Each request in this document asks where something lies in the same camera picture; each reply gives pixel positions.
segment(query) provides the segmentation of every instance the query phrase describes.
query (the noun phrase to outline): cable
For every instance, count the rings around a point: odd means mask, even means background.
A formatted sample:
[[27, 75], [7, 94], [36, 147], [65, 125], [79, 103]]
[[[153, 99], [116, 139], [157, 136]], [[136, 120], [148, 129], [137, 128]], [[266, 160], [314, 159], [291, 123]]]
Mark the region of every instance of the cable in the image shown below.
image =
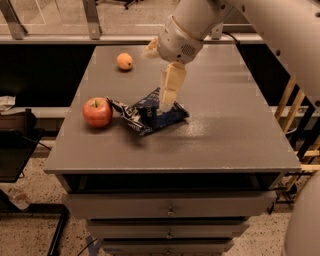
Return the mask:
[[225, 34], [225, 35], [227, 35], [227, 36], [230, 36], [236, 43], [237, 43], [237, 45], [241, 45], [240, 44], [240, 41], [234, 36], [234, 35], [232, 35], [232, 34], [230, 34], [230, 33], [228, 33], [228, 32], [222, 32], [222, 34]]
[[87, 244], [86, 247], [84, 247], [78, 254], [77, 256], [80, 256], [90, 245], [92, 245], [95, 241], [97, 241], [99, 238], [96, 238], [94, 240], [92, 240], [90, 243]]
[[35, 141], [35, 140], [32, 140], [32, 139], [29, 139], [28, 137], [26, 137], [26, 136], [24, 136], [24, 135], [22, 135], [21, 137], [24, 138], [25, 140], [31, 141], [31, 142], [33, 142], [33, 143], [35, 143], [35, 144], [39, 144], [39, 145], [45, 147], [45, 148], [48, 149], [48, 150], [51, 150], [51, 148], [49, 148], [48, 146], [44, 145], [44, 144], [41, 143], [41, 142], [38, 142], [38, 141]]
[[290, 130], [290, 131], [287, 131], [287, 132], [286, 132], [286, 135], [287, 135], [287, 134], [294, 133], [297, 129], [298, 129], [298, 128], [294, 128], [294, 129], [292, 129], [292, 130]]

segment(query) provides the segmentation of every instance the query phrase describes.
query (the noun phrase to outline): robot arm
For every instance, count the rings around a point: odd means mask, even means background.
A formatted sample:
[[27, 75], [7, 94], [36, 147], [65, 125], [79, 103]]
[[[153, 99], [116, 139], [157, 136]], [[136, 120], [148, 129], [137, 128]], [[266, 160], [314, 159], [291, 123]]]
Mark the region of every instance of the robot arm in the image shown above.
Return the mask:
[[[320, 109], [318, 0], [181, 0], [158, 34], [160, 56], [170, 63], [191, 62], [211, 28], [223, 21], [232, 8], [243, 13], [311, 103]], [[169, 73], [160, 95], [163, 111], [171, 108], [184, 79], [172, 80]]]

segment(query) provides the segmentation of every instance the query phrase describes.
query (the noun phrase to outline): white object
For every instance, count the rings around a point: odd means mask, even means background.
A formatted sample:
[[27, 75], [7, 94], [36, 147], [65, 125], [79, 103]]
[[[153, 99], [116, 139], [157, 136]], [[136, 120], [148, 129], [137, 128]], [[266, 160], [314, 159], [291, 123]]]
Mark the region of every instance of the white object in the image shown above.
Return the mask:
[[156, 59], [159, 58], [159, 52], [157, 49], [158, 38], [153, 38], [150, 43], [143, 49], [141, 57], [144, 59]]
[[168, 112], [172, 108], [182, 87], [186, 73], [185, 65], [178, 61], [171, 62], [162, 71], [162, 85], [159, 95], [159, 109], [162, 112]]
[[16, 104], [16, 97], [2, 96], [0, 97], [0, 112], [7, 111]]
[[320, 252], [320, 172], [303, 187], [288, 224], [283, 256], [318, 256]]
[[320, 3], [315, 0], [182, 0], [158, 34], [158, 51], [187, 64], [211, 28], [236, 7], [320, 109]]
[[8, 191], [9, 200], [21, 211], [28, 210], [30, 199], [21, 189], [11, 188]]

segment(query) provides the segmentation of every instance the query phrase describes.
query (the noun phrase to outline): black cable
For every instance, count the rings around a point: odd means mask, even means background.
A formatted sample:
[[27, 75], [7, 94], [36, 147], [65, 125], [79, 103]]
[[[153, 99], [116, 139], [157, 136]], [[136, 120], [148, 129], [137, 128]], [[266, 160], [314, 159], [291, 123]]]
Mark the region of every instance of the black cable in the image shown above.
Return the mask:
[[222, 34], [225, 34], [225, 35], [227, 35], [227, 36], [230, 36], [236, 43], [237, 43], [237, 45], [241, 45], [240, 44], [240, 41], [234, 36], [234, 35], [232, 35], [232, 34], [230, 34], [230, 33], [228, 33], [228, 32], [222, 32]]
[[48, 149], [48, 150], [51, 150], [51, 148], [49, 148], [48, 146], [44, 145], [44, 144], [41, 143], [41, 142], [38, 142], [38, 141], [36, 141], [36, 140], [32, 140], [32, 139], [30, 139], [30, 138], [28, 138], [28, 137], [26, 137], [26, 136], [23, 136], [23, 135], [22, 135], [21, 137], [24, 138], [25, 140], [31, 141], [31, 142], [33, 142], [33, 143], [35, 143], [35, 144], [39, 144], [39, 145], [45, 147], [45, 148]]
[[87, 244], [86, 247], [84, 247], [78, 254], [77, 256], [80, 256], [90, 245], [92, 245], [95, 241], [97, 241], [99, 238], [94, 239], [93, 241], [91, 241], [90, 243]]

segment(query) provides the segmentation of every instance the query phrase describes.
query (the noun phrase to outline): cabinet drawer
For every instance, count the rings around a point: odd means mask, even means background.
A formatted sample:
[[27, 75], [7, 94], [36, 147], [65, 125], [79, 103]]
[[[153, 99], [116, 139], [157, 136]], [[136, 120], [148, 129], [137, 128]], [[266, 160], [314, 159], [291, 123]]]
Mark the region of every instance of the cabinet drawer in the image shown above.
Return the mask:
[[212, 193], [68, 194], [63, 202], [85, 219], [188, 218], [260, 215], [276, 199], [274, 191]]
[[102, 248], [106, 253], [223, 253], [232, 246], [232, 240], [104, 240]]
[[87, 221], [99, 238], [219, 238], [240, 236], [249, 224], [237, 220], [150, 219]]

